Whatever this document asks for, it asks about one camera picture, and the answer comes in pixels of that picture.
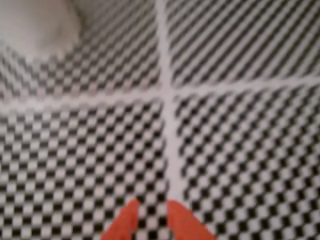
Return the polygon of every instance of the black and white checkered tile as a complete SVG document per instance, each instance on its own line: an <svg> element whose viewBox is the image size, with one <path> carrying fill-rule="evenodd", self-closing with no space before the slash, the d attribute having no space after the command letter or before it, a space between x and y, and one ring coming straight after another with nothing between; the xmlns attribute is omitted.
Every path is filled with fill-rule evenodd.
<svg viewBox="0 0 320 240"><path fill-rule="evenodd" d="M320 74L317 0L167 0L175 86Z"/></svg>
<svg viewBox="0 0 320 240"><path fill-rule="evenodd" d="M0 114L0 239L99 239L130 199L168 239L162 103Z"/></svg>
<svg viewBox="0 0 320 240"><path fill-rule="evenodd" d="M75 0L84 19L80 43L63 59L27 63L0 50L0 97L61 95L158 83L152 0Z"/></svg>
<svg viewBox="0 0 320 240"><path fill-rule="evenodd" d="M320 239L320 86L177 99L183 197L219 240Z"/></svg>

